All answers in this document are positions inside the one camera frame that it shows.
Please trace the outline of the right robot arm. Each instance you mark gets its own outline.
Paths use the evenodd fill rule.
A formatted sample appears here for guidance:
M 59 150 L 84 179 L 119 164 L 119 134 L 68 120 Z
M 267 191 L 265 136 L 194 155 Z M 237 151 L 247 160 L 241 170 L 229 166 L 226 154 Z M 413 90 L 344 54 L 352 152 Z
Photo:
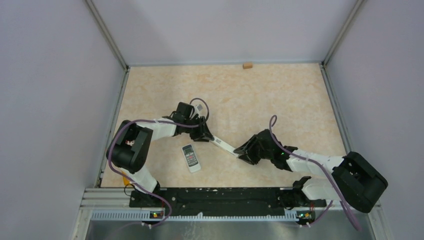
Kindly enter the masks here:
M 362 213 L 369 213 L 389 186 L 388 181 L 361 154 L 322 155 L 282 145 L 270 130 L 253 135 L 233 150 L 239 159 L 256 165 L 269 160 L 280 170 L 310 174 L 293 192 L 299 206 L 312 200 L 334 200 Z

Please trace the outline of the white grey remote control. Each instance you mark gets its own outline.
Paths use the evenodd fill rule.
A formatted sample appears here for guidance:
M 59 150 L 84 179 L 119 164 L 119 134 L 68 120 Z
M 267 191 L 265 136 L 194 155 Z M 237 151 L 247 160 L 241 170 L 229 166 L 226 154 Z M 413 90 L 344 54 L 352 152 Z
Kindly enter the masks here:
M 201 170 L 199 158 L 191 144 L 185 145 L 181 148 L 183 157 L 187 164 L 190 173 L 195 173 Z

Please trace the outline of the slim white remote control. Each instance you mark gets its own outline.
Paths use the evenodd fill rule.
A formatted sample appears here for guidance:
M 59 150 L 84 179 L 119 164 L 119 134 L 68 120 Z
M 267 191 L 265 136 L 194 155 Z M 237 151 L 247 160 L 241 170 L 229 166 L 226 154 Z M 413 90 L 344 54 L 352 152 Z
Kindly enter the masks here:
M 239 156 L 239 154 L 235 153 L 234 150 L 235 148 L 233 146 L 231 146 L 230 144 L 226 143 L 225 141 L 223 141 L 222 139 L 220 139 L 217 136 L 213 136 L 213 140 L 211 141 L 214 145 L 216 145 L 217 147 L 225 150 L 226 152 L 230 153 L 231 155 L 235 156 L 236 158 Z

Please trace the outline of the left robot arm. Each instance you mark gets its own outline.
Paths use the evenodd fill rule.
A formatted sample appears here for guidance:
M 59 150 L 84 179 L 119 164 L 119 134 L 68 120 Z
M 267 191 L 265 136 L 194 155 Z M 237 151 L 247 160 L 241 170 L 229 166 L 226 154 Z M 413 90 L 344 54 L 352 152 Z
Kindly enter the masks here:
M 214 141 L 207 126 L 208 115 L 189 103 L 179 102 L 169 116 L 159 119 L 124 120 L 106 151 L 109 168 L 129 181 L 141 192 L 141 200 L 149 207 L 160 202 L 155 190 L 159 182 L 145 166 L 151 142 L 188 134 L 194 142 Z

